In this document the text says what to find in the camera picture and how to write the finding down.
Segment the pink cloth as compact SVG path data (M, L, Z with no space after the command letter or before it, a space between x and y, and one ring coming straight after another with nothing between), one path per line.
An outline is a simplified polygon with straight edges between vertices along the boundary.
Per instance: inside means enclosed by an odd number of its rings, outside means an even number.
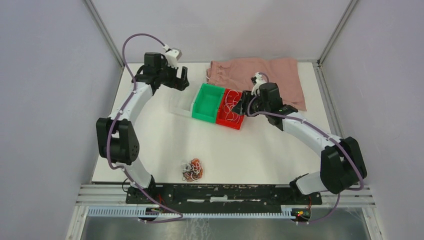
M284 104L306 111L306 101L294 58L266 60L259 57L234 58L228 61L212 61L206 71L207 83L236 91L250 91L251 78L264 73L269 82L276 83Z

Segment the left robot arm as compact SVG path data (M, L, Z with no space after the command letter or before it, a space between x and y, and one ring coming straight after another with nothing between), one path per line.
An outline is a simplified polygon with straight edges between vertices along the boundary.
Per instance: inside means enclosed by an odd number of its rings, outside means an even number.
M164 54L145 53L144 63L133 75L126 99L108 117L96 121L99 155L107 159L111 169L124 172L133 186L139 188L138 197L147 204L156 200L158 191L151 186L153 176L139 160L141 147L134 125L160 86L183 91L190 85L187 67L179 70L177 66L181 55L176 48Z

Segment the red plastic bin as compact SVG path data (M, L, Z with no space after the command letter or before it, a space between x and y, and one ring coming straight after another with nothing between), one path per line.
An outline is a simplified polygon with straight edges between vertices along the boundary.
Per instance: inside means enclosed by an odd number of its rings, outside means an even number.
M221 99L215 123L224 127L240 130L244 115L233 113L232 109L240 100L242 92L226 88Z

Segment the clear plastic bin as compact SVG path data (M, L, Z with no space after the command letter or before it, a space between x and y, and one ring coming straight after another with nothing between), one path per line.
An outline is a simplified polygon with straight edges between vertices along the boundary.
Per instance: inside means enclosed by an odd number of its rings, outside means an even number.
M191 118L193 114L193 105L199 89L199 86L190 86L184 91L172 89L169 99L169 112L178 116Z

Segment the green plastic bin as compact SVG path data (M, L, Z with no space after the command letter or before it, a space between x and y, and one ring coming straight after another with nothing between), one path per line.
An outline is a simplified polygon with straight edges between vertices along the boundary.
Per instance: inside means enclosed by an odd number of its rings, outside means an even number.
M202 83L192 103L191 117L208 123L215 123L225 88Z

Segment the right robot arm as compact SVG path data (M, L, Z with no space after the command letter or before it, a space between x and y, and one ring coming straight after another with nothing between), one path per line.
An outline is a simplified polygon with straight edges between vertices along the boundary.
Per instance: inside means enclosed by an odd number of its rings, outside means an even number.
M231 110L240 116L264 115L279 130L297 138L320 157L320 170L290 182L289 199L302 204L316 192L339 194L361 190L367 170L359 143L353 137L330 134L309 122L295 107L284 104L275 83L243 91Z

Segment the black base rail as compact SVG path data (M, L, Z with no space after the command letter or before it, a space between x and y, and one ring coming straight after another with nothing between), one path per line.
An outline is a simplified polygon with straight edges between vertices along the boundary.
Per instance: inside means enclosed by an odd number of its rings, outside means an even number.
M157 183L146 192L180 213L277 213L281 206L322 205L318 192L301 195L288 185Z

